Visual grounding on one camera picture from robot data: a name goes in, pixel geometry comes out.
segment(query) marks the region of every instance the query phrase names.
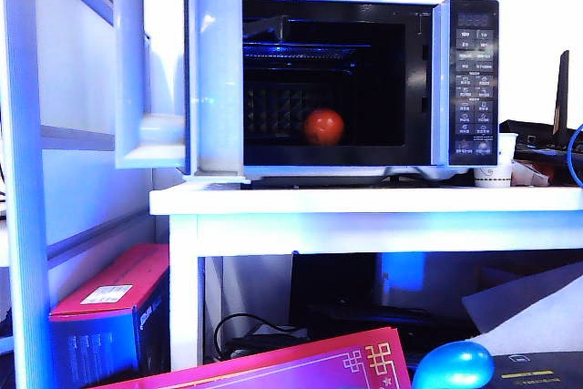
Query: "blue ball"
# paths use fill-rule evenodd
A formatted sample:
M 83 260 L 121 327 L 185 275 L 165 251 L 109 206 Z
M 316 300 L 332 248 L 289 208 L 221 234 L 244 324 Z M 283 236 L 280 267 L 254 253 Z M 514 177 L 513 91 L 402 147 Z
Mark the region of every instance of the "blue ball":
M 413 389 L 477 389 L 494 374 L 494 360 L 482 345 L 460 341 L 446 343 L 419 363 Z

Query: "white paper cup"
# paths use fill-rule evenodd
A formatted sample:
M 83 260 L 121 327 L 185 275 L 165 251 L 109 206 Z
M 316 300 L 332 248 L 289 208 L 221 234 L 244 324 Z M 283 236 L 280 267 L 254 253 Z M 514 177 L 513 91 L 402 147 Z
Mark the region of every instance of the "white paper cup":
M 514 132 L 501 132 L 498 134 L 498 164 L 512 163 L 517 137 L 518 134 Z
M 476 187 L 510 187 L 512 182 L 512 159 L 518 134 L 498 134 L 498 165 L 491 168 L 474 169 Z
M 474 169 L 476 187 L 510 187 L 512 163 L 500 164 L 492 168 Z

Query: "red tomato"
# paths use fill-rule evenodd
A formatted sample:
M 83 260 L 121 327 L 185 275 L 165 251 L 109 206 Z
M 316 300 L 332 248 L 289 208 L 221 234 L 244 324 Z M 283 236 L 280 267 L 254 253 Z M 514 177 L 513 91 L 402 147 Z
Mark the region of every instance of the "red tomato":
M 340 141 L 343 132 L 343 118 L 329 108 L 316 108 L 303 122 L 303 133 L 313 145 L 333 146 Z

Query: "router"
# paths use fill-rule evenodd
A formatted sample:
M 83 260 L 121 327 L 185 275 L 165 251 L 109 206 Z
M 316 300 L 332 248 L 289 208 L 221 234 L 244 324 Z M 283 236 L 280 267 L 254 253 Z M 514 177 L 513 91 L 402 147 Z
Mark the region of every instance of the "router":
M 567 128 L 568 114 L 568 50 L 560 56 L 557 80 L 557 99 L 553 124 L 506 120 L 500 124 L 500 132 L 516 132 L 515 159 L 533 164 L 551 165 L 555 168 L 555 183 L 561 171 L 568 171 L 567 146 L 575 129 Z M 573 145 L 573 163 L 583 166 L 583 140 Z

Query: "red card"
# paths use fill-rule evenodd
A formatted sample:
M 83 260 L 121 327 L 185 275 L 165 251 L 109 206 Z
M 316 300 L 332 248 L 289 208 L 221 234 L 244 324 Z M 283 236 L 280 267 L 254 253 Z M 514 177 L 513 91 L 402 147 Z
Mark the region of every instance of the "red card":
M 108 389 L 410 389 L 397 331 L 380 328 L 102 386 Z

